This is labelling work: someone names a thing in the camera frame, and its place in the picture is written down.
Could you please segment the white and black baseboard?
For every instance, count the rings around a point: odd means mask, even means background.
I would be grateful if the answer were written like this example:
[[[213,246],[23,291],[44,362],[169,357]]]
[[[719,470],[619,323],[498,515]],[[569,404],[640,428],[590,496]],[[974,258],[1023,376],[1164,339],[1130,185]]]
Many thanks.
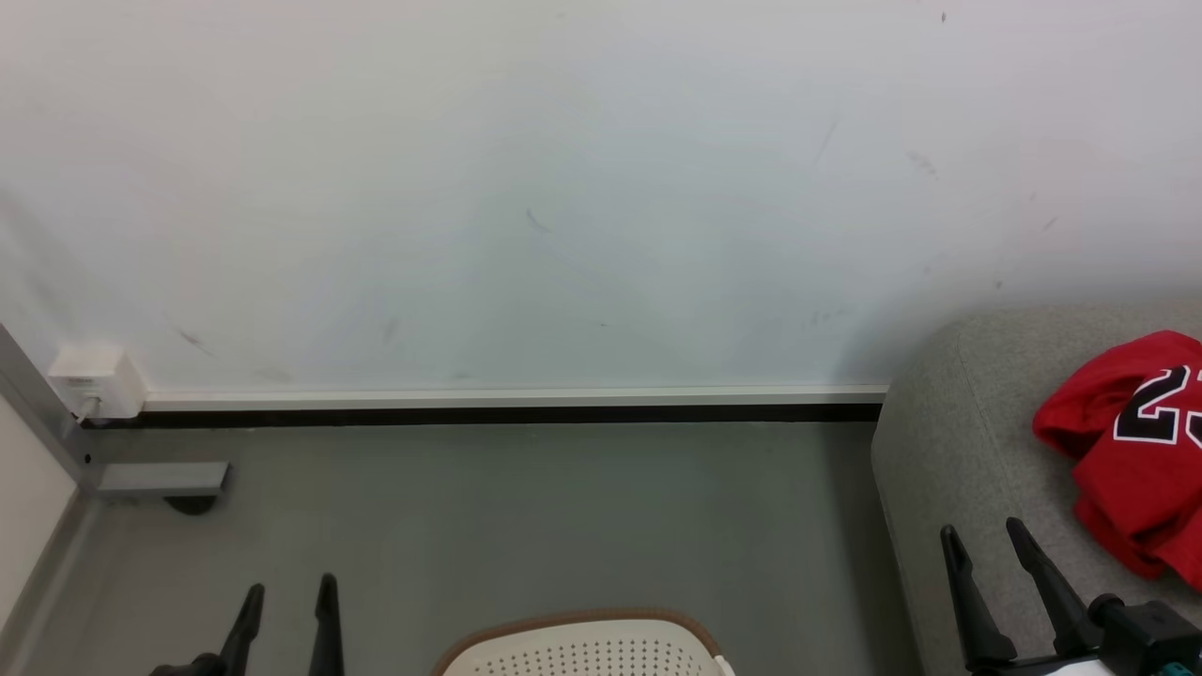
[[[230,391],[147,395],[145,428],[426,426],[427,423],[707,423],[875,421],[885,384],[738,389]]]

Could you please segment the white partition panel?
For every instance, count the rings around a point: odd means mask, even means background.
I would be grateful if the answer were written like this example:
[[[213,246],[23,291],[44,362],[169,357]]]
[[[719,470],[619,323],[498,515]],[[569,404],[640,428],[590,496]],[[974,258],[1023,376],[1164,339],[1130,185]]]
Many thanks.
[[[76,481],[0,397],[0,633],[76,491]]]

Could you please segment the white laundry basket brown rim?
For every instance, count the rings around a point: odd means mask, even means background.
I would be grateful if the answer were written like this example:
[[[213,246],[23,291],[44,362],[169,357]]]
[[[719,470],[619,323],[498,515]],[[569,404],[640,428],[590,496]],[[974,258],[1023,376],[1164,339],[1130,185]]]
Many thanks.
[[[492,625],[432,676],[737,676],[700,621],[665,607],[601,607]]]

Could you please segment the light grey fabric sofa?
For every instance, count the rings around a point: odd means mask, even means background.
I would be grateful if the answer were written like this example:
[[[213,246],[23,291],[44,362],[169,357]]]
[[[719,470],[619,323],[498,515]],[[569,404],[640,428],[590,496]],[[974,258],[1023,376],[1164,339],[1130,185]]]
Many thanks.
[[[1202,297],[984,312],[932,336],[889,383],[871,470],[924,676],[966,676],[940,530],[952,524],[999,629],[1022,657],[1048,656],[1052,625],[1006,518],[1022,518],[1085,601],[1160,600],[1202,628],[1202,593],[1173,574],[1143,580],[1073,516],[1072,462],[1033,433],[1036,410],[1087,361],[1156,330],[1202,339]]]

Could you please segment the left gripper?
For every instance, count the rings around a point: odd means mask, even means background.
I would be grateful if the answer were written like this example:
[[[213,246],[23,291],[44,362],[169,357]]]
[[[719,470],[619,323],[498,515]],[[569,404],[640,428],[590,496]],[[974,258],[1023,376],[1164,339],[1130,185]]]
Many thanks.
[[[258,635],[266,588],[262,583],[249,588],[227,638],[222,657],[201,653],[192,662],[180,665],[157,665],[147,676],[245,676],[249,653]],[[319,582],[315,605],[317,629],[308,676],[345,676],[343,646],[343,612],[334,574],[325,573]]]

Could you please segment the red garment with number print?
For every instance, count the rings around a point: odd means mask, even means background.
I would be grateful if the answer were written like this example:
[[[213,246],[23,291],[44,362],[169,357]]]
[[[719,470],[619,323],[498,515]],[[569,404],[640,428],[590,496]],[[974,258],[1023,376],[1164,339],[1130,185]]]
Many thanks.
[[[1112,346],[1039,407],[1033,432],[1072,458],[1073,510],[1100,546],[1202,593],[1202,340],[1161,330]]]

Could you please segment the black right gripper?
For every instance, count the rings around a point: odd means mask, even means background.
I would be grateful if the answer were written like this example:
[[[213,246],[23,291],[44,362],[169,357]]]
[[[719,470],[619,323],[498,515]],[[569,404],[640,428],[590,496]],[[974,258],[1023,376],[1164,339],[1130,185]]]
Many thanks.
[[[966,671],[976,676],[1202,676],[1202,628],[1161,601],[1126,605],[1114,594],[1103,594],[1085,605],[1022,518],[1006,518],[1006,530],[1055,631],[1055,651],[1018,658],[980,595],[962,536],[945,524],[941,547]]]

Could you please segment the white wall socket box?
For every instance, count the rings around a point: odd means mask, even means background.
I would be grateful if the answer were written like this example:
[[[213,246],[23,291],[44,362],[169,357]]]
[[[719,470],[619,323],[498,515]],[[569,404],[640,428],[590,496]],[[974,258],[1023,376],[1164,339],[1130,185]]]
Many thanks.
[[[65,346],[47,379],[79,423],[137,419],[145,407],[145,381],[120,346]]]

